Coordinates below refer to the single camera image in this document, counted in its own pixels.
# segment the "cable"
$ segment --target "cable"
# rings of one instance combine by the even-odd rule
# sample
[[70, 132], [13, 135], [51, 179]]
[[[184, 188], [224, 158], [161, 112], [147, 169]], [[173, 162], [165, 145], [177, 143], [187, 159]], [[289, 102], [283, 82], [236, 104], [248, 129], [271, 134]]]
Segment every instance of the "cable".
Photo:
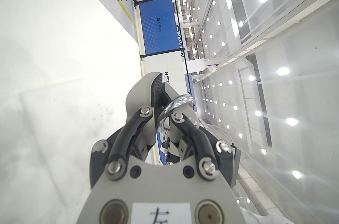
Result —
[[217, 127], [219, 128], [220, 130], [224, 131], [231, 139], [232, 143], [234, 143], [234, 140], [232, 139], [232, 136], [229, 134], [229, 132], [227, 132], [226, 130], [224, 130], [223, 128], [219, 127], [219, 126], [216, 126], [216, 125], [212, 125], [212, 124], [204, 124], [204, 125], [207, 125], [207, 126], [213, 126], [213, 127]]

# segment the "white label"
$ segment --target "white label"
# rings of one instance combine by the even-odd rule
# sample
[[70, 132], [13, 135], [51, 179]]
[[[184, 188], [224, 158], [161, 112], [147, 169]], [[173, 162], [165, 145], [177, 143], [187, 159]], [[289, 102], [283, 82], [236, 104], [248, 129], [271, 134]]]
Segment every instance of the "white label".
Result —
[[191, 224], [189, 203], [133, 203], [131, 224]]

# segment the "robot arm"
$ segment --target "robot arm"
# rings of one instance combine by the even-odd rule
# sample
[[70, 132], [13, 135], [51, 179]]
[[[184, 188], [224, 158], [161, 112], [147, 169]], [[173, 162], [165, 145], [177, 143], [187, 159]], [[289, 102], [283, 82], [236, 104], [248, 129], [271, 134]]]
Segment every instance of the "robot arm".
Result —
[[[92, 191], [78, 224], [246, 223], [232, 192], [240, 151], [199, 126], [192, 102], [161, 73], [131, 89], [125, 126], [92, 148]], [[173, 165], [144, 162], [157, 130]]]

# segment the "blue panel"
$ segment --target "blue panel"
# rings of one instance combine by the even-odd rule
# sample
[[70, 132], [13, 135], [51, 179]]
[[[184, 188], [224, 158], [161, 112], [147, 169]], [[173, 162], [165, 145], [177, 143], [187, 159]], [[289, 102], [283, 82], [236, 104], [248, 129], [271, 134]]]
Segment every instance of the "blue panel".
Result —
[[162, 162], [163, 165], [167, 165], [165, 153], [163, 153], [160, 150], [161, 140], [160, 140], [160, 132], [159, 131], [157, 131], [157, 141], [158, 141], [158, 147], [159, 147], [160, 161]]
[[179, 40], [172, 0], [153, 0], [139, 6], [145, 53], [178, 49]]

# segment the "screw head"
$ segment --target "screw head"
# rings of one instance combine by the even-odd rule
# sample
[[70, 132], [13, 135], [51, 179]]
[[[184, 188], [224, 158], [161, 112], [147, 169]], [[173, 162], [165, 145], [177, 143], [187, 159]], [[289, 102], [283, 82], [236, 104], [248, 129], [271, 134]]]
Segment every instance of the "screw head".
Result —
[[228, 152], [230, 150], [230, 146], [227, 143], [220, 143], [220, 149], [224, 152]]
[[175, 118], [175, 120], [180, 121], [184, 118], [184, 116], [182, 115], [182, 113], [176, 113], [174, 115], [174, 118]]
[[205, 162], [203, 167], [204, 167], [205, 173], [210, 174], [210, 175], [214, 174], [214, 172], [215, 172], [215, 165], [214, 165], [213, 162], [211, 162], [211, 161]]
[[213, 205], [207, 204], [199, 209], [198, 220], [201, 224], [218, 224], [221, 215]]
[[108, 171], [111, 174], [117, 173], [121, 170], [121, 164], [118, 161], [112, 161], [108, 166]]
[[145, 115], [146, 115], [146, 114], [149, 114], [149, 111], [150, 111], [150, 110], [149, 110], [149, 107], [142, 107], [142, 108], [141, 108], [141, 113], [142, 113], [142, 114], [145, 114]]

